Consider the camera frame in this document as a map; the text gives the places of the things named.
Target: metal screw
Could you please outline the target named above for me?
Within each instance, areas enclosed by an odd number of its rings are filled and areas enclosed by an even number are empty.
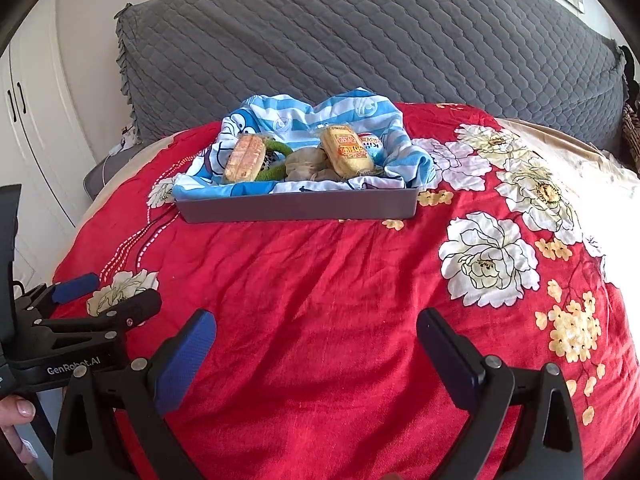
[[[86,373],[86,366],[84,365],[79,365],[74,368],[74,377],[78,377],[78,378],[83,377],[85,373]]]
[[[546,371],[549,372],[551,375],[559,375],[560,374],[560,368],[558,368],[558,365],[556,365],[556,364],[547,363],[545,368],[546,368]]]
[[[131,362],[131,369],[135,372],[139,372],[140,370],[144,370],[145,368],[146,368],[146,359],[143,357],[133,359],[133,361]]]
[[[488,355],[484,358],[484,362],[489,368],[500,368],[502,366],[502,361],[497,355]]]

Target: gray quilted headboard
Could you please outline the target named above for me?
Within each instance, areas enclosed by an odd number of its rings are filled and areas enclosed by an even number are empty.
[[[622,53],[552,0],[151,0],[117,19],[122,91],[146,140],[253,94],[317,103],[363,86],[620,152]]]

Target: bed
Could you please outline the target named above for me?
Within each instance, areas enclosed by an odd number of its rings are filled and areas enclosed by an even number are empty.
[[[157,288],[132,357],[196,308],[215,314],[214,349],[167,418],[207,478],[428,478],[464,416],[418,347],[425,306],[510,365],[558,364],[586,478],[605,477],[640,418],[638,180],[587,144],[624,153],[615,44],[549,0],[153,0],[117,23],[146,147],[56,271],[96,272],[100,291],[61,314]],[[398,102],[433,158],[414,218],[184,222],[174,176],[217,120],[255,93],[317,103],[357,86]]]

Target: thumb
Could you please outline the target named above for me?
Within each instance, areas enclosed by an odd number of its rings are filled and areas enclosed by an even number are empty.
[[[0,428],[27,424],[35,414],[35,406],[21,397],[12,395],[0,400]]]

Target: red fabric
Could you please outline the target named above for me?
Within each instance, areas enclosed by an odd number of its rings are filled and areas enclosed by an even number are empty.
[[[455,140],[461,123],[499,129],[493,118],[470,107],[400,107],[412,137]],[[167,205],[149,211],[152,185],[185,170],[219,127],[180,134],[120,186],[81,229],[55,276],[62,281],[102,272],[118,247],[145,228],[148,214],[165,214],[142,238],[124,244],[129,252],[102,274],[102,285],[111,283],[116,270],[159,271],[162,311],[130,332],[132,358],[150,356],[195,309],[215,314],[212,351],[180,409],[167,417],[206,478],[378,479],[391,471],[407,480],[428,478],[465,413],[452,405],[418,345],[415,320],[425,306],[437,307],[484,354],[517,367],[556,362],[565,379],[576,379],[573,402],[586,478],[603,478],[638,425],[640,394],[622,297],[601,280],[599,258],[589,256],[582,243],[571,246],[574,256],[567,262],[536,250],[540,288],[526,290],[513,306],[464,307],[462,298],[451,300],[438,257],[451,219],[482,210],[512,219],[532,246],[551,237],[529,231],[521,214],[508,210],[494,189],[500,184],[496,168],[486,176],[486,191],[457,191],[450,205],[419,205],[400,231],[381,221],[192,225],[173,219]],[[450,187],[443,182],[440,189]],[[551,279],[577,301],[587,290],[596,298],[602,336],[585,363],[557,357],[548,349],[549,329],[535,324],[535,311],[553,307],[546,292]],[[70,304],[62,315],[81,315],[84,303]],[[606,375],[587,398],[587,377],[596,375],[599,363],[606,364]],[[581,415],[587,405],[595,416],[585,427]],[[515,420],[511,410],[481,479],[493,477]],[[125,423],[122,428],[143,478],[153,478],[130,429]]]

